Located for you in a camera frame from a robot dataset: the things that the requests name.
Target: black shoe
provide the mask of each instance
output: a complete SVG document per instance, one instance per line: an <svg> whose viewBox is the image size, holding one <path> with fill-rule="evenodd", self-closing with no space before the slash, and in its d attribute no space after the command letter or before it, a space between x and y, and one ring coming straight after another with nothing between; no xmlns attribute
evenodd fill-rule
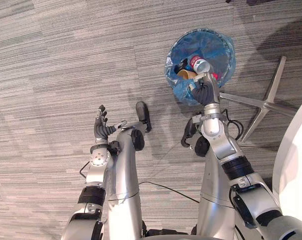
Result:
<svg viewBox="0 0 302 240"><path fill-rule="evenodd" d="M146 124L146 130L145 132L148 133L151 131L151 122L150 122L150 115L148 106L143 101L138 101L135 105L135 110L137 117L139 118L139 121L143 124Z"/></svg>

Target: trash can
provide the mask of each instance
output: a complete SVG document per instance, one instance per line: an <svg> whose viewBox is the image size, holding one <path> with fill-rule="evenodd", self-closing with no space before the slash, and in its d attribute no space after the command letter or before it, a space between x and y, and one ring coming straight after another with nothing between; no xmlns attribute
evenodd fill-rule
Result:
<svg viewBox="0 0 302 240"><path fill-rule="evenodd" d="M190 106L199 104L189 88L193 79L183 79L175 73L174 68L185 59L188 59L187 68L190 68L190 59L195 55L201 56L210 63L217 76L219 87L231 78L236 69L235 49L230 37L208 28L186 32L173 44L167 54L164 71L177 100Z"/></svg>

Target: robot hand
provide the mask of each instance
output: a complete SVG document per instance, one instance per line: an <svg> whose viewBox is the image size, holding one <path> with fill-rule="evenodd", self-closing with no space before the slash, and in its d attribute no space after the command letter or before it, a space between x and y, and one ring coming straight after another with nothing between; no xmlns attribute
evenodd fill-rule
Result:
<svg viewBox="0 0 302 240"><path fill-rule="evenodd" d="M127 124L127 121L121 121L116 125L107 126L108 119L106 118L107 111L105 110L105 106L101 105L98 109L97 117L95 118L94 136L96 140L108 140L109 135Z"/></svg>
<svg viewBox="0 0 302 240"><path fill-rule="evenodd" d="M194 99L206 106L211 103L219 103L219 87L216 78L212 73L205 72L197 75L194 79L194 84L189 84L191 93Z"/></svg>
<svg viewBox="0 0 302 240"><path fill-rule="evenodd" d="M194 83L196 87L194 87L192 84L189 85L194 99L203 106L212 103L214 101L214 91L212 84L201 84L198 81Z"/></svg>

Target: black cable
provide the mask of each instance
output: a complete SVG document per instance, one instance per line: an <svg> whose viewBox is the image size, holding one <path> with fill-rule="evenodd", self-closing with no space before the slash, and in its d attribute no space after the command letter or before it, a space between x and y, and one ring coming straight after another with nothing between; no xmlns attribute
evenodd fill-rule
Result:
<svg viewBox="0 0 302 240"><path fill-rule="evenodd" d="M245 237L243 236L242 232L240 231L240 229L238 228L237 225L235 225L235 229L236 229L237 232L240 234L240 237L242 238L242 240L246 240Z"/></svg>
<svg viewBox="0 0 302 240"><path fill-rule="evenodd" d="M85 169L85 167L90 163L90 161L88 161L79 171L79 174L84 177L85 179L87 178L83 173L82 173L82 170Z"/></svg>
<svg viewBox="0 0 302 240"><path fill-rule="evenodd" d="M179 191L176 191L176 190L174 190L174 189L172 189L172 188L170 188L170 187L163 186L163 185L161 185L161 184L157 184L157 183L154 183L154 182L151 182L151 181L143 181L143 182L140 182L139 185L140 185L140 184L145 184L145 183L153 184L153 185L156 185L156 186L159 186L159 187L162 187L162 188L171 190L171 191L173 191L173 192L175 192L175 193L177 193L177 194L180 194L180 195L182 195L183 197L185 197L185 198L187 198L187 199L190 199L190 200L192 200L192 201L194 201L194 202L196 202L196 203L198 203L198 204L200 203L199 201L193 199L192 197L189 197L189 196L187 196L187 195L184 195L183 193L181 193L181 192L179 192ZM232 189L231 189L231 187L230 187L230 191L229 191L229 200L230 200L230 203L232 204L233 208L235 209L236 207L235 207L235 205L233 204L233 202L231 201L231 192L232 192ZM242 240L246 240L245 237L243 236L242 232L240 231L240 229L238 228L237 225L235 225L235 229L237 230L237 232L238 232L239 235L241 236Z"/></svg>
<svg viewBox="0 0 302 240"><path fill-rule="evenodd" d="M232 188L230 187L230 190L229 190L229 201L232 205L232 207L234 209L236 209L236 206L234 205L234 203L232 202L232 199L231 199L231 193L232 193ZM240 237L242 238L242 240L246 240L245 237L243 236L242 232L240 231L240 229L238 228L237 225L235 225L235 229L237 230L237 232L240 234Z"/></svg>
<svg viewBox="0 0 302 240"><path fill-rule="evenodd" d="M192 201L194 201L194 202L196 202L196 203L198 203L198 204L200 203L199 201L193 199L192 197L189 197L189 196L187 196L187 195L184 195L183 193L181 193L181 192L179 192L179 191L176 191L176 190L174 190L174 189L172 189L172 188L170 188L170 187L167 187L167 186L163 186L163 185L160 185L160 184L153 183L153 182L151 182L151 181L143 181L143 182L140 182L139 185L140 185L140 184L145 184L145 183L153 184L153 185L156 185L156 186L165 188L165 189L169 189L169 190L171 190L171 191L173 191L173 192L175 192L175 193L177 193L177 194L180 194L180 195L182 195L183 197L185 197L185 198L187 198L187 199L190 199L190 200L192 200Z"/></svg>
<svg viewBox="0 0 302 240"><path fill-rule="evenodd" d="M225 115L226 115L226 119L228 121L228 123L227 123L226 126L229 127L230 124L234 124L236 126L236 128L237 128L237 136L236 136L235 140L238 140L242 136L243 131L244 131L243 124L240 121L238 121L238 120L231 120L229 118L229 114L228 114L228 110L227 109L224 109L222 111L222 114L224 112L225 112Z"/></svg>

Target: metal base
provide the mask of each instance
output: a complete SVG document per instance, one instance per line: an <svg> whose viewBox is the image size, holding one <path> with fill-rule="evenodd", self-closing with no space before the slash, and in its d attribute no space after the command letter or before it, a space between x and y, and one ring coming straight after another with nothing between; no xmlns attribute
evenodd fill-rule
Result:
<svg viewBox="0 0 302 240"><path fill-rule="evenodd" d="M294 109L291 107L286 107L286 106L281 106L281 105L274 103L275 96L276 96L278 86L280 83L280 79L282 76L282 72L285 67L286 59L287 59L287 57L285 57L285 56L282 56L280 58L280 63L277 66L277 69L274 73L272 81L269 85L269 88L268 88L263 100L256 100L256 99L252 99L252 98L236 96L236 95L222 93L222 92L220 93L220 97L222 99L227 99L227 100L231 100L231 101L235 101L238 103L243 103L243 104L247 104L247 105L251 105L251 106L260 108L259 111L257 112L253 122L251 123L250 127L248 128L248 130L244 134L243 138L241 139L242 143L244 143L249 138L249 136L252 134L252 132L256 129L258 124L262 121L262 119L265 117L265 115L269 111L274 111L276 113L279 113L279 114L282 114L282 115L285 115L285 116L288 116L291 118L293 118L294 115L296 114L297 109Z"/></svg>

